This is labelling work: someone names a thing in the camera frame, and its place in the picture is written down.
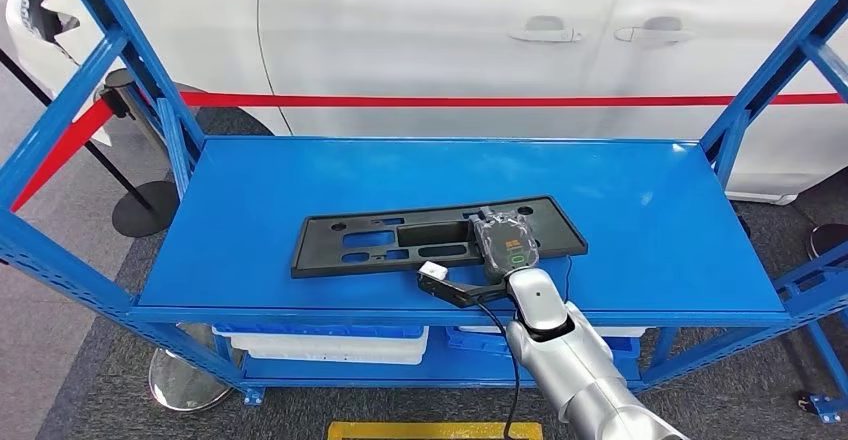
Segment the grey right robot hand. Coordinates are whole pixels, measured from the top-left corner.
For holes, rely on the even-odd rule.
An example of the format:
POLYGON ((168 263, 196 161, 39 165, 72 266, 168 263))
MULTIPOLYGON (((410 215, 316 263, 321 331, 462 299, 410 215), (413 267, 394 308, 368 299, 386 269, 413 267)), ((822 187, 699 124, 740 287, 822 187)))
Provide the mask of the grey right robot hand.
POLYGON ((483 206, 471 223, 490 284, 504 282, 515 271, 538 266, 539 248, 524 215, 483 206))

